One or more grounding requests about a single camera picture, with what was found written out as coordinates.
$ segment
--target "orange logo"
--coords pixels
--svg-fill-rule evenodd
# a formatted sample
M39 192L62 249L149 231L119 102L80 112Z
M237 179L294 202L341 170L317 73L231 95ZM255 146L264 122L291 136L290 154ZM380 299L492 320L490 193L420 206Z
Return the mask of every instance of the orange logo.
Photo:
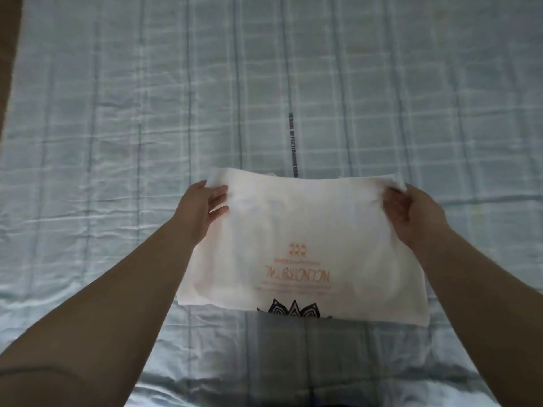
M290 243L288 247L288 254L289 256L305 257L306 256L305 244Z

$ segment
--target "bed sheet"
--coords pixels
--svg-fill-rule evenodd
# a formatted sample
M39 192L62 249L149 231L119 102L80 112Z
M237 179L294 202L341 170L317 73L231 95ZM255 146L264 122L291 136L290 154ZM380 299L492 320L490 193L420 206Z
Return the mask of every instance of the bed sheet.
M400 171L541 290L542 16L541 0L25 0L0 157L2 348L210 167ZM428 300L427 329L174 303L128 405L495 405Z

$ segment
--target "white fabric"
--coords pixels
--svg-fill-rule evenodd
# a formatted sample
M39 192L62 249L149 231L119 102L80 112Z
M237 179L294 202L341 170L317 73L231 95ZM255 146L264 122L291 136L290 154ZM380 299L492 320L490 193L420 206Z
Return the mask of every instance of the white fabric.
M207 185L222 184L230 211L194 250L180 304L428 325L422 269L381 207L386 186L403 185L396 176L213 169Z

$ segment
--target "hand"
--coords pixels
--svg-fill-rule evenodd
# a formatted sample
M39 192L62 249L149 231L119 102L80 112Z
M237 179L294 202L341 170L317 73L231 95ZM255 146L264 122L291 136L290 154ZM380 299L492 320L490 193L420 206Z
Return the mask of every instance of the hand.
M407 190L388 188L383 209L398 238L415 250L438 234L450 230L445 212L428 194L407 184Z
M217 208L227 200L228 186L207 188L205 181L192 184L181 198L170 220L177 231L186 231L192 246L196 246L207 234L210 224L228 211L228 206Z

